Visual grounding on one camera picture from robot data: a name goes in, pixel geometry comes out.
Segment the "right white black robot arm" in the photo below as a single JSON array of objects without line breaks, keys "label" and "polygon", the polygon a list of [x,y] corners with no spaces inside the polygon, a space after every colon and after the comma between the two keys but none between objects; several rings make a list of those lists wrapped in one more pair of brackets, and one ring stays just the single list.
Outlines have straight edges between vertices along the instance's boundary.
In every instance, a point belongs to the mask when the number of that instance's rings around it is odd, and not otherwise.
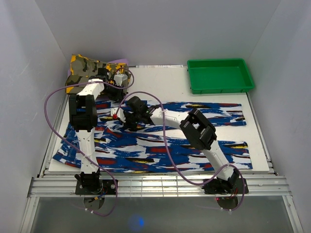
[{"label": "right white black robot arm", "polygon": [[115,117],[125,127],[132,129],[139,122],[173,127],[181,130],[190,145],[205,155],[215,174],[201,182],[200,186],[220,188],[225,193],[231,193],[241,184],[242,191],[245,191],[246,183],[241,172],[226,159],[220,149],[215,127],[198,109],[186,113],[170,111],[165,109],[161,102],[149,107],[137,96],[132,97],[127,106],[130,107],[130,111],[118,107],[115,112]]}]

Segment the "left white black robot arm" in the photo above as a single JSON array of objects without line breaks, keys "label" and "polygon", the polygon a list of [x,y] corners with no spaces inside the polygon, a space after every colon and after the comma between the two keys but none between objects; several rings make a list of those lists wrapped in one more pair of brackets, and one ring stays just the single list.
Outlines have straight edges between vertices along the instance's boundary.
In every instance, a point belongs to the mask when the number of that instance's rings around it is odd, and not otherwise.
[{"label": "left white black robot arm", "polygon": [[95,100],[102,92],[114,101],[124,98],[129,84],[129,71],[118,68],[112,73],[100,68],[98,74],[89,78],[85,87],[69,98],[69,122],[74,128],[82,155],[80,174],[76,179],[82,188],[92,194],[103,190],[100,168],[95,156],[94,131],[98,123]]}]

